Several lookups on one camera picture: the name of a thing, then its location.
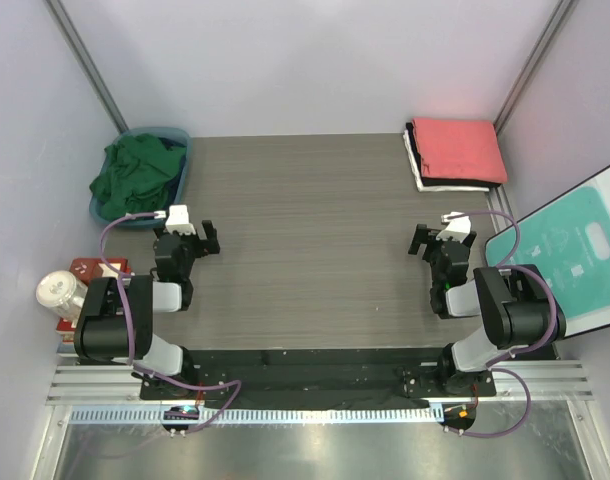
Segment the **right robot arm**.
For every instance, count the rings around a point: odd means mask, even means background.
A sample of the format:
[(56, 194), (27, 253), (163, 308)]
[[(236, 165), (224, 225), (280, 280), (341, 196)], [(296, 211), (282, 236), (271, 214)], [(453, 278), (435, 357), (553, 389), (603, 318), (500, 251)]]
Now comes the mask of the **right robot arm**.
[(429, 264), (432, 311), (443, 319), (478, 316), (481, 325), (446, 345), (434, 368), (406, 370), (409, 395), (493, 396), (493, 365), (565, 334), (565, 316), (536, 266), (479, 267), (467, 277), (475, 239), (470, 228), (415, 228), (408, 253)]

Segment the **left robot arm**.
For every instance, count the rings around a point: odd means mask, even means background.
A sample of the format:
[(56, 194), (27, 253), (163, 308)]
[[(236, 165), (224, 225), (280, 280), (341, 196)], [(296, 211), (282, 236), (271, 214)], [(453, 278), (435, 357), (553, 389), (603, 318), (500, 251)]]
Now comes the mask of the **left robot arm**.
[(130, 366), (145, 382), (163, 381), (178, 399), (196, 391), (198, 374), (189, 351), (154, 333), (154, 315), (188, 310), (195, 261), (220, 253), (213, 223), (204, 220), (202, 228), (204, 237), (189, 222), (157, 228), (150, 273), (118, 272), (90, 282), (74, 334), (80, 359)]

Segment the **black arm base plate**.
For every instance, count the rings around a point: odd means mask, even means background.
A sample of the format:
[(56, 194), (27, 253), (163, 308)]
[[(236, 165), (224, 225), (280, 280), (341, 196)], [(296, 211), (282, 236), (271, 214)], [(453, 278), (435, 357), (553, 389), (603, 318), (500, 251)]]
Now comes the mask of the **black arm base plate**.
[(189, 385), (242, 383), (240, 399), (288, 401), (299, 393), (329, 393), (341, 402), (369, 398), (493, 397), (492, 374), (456, 371), (446, 348), (185, 350), (173, 379)]

